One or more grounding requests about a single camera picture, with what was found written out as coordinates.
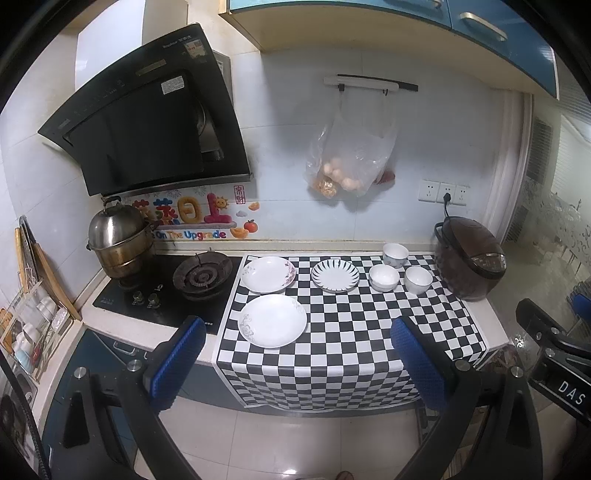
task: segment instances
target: upper cabinet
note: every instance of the upper cabinet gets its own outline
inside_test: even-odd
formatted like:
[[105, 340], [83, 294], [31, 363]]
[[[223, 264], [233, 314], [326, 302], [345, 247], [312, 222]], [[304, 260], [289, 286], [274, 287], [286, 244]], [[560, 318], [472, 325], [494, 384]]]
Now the upper cabinet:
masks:
[[552, 49], [502, 0], [220, 4], [220, 15], [261, 51], [314, 46], [390, 50], [459, 70], [495, 88], [558, 97]]
[[452, 28], [513, 62], [557, 96], [554, 52], [501, 0], [449, 0]]
[[[293, 4], [293, 0], [230, 0], [230, 10], [256, 8], [278, 4]], [[299, 0], [299, 4], [319, 4], [318, 0]], [[447, 8], [447, 0], [340, 0], [322, 2], [324, 4], [353, 5], [355, 7], [375, 8], [393, 11], [403, 15], [424, 18], [447, 27], [452, 26]]]

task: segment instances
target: stainless steel pot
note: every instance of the stainless steel pot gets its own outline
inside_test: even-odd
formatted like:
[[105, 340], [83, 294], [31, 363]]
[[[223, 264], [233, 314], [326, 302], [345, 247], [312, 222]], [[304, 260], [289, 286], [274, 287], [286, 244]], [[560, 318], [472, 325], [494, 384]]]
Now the stainless steel pot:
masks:
[[[107, 207], [110, 202], [117, 203]], [[86, 248], [95, 252], [106, 274], [124, 278], [138, 273], [154, 256], [154, 226], [138, 209], [123, 205], [121, 197], [108, 197], [88, 229]]]

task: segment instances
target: white tiled floor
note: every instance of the white tiled floor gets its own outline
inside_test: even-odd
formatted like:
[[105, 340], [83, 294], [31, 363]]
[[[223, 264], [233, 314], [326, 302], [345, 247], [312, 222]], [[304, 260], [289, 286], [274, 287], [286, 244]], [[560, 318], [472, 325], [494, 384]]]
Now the white tiled floor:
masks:
[[[418, 448], [414, 410], [363, 417], [279, 417], [177, 397], [160, 419], [203, 480], [392, 480]], [[135, 471], [152, 479], [141, 454]]]

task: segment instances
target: power outlet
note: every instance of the power outlet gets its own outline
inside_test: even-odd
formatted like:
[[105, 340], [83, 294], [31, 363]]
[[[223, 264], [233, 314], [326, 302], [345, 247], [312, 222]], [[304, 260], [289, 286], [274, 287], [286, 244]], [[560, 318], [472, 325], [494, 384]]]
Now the power outlet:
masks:
[[446, 193], [449, 193], [450, 198], [453, 200], [453, 196], [456, 192], [456, 186], [451, 183], [442, 183], [439, 187], [439, 192], [437, 194], [437, 203], [443, 203], [443, 196]]
[[418, 188], [418, 199], [422, 202], [435, 202], [438, 191], [438, 181], [421, 180]]
[[452, 203], [454, 205], [465, 205], [468, 201], [468, 195], [470, 193], [470, 187], [464, 185], [457, 185], [456, 192], [452, 197]]

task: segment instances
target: metal screw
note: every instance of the metal screw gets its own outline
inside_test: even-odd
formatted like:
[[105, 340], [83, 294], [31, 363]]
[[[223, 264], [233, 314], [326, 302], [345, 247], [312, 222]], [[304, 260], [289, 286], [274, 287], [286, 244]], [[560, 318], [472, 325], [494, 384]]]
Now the metal screw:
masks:
[[523, 369], [517, 365], [511, 367], [511, 375], [513, 375], [515, 378], [521, 378], [523, 377]]
[[86, 367], [78, 367], [74, 370], [74, 376], [76, 378], [82, 378], [86, 375]]
[[142, 362], [140, 360], [132, 360], [127, 364], [127, 370], [130, 372], [137, 372], [140, 368], [142, 368]]
[[460, 372], [467, 372], [470, 370], [470, 364], [465, 360], [458, 360], [456, 361], [455, 365]]

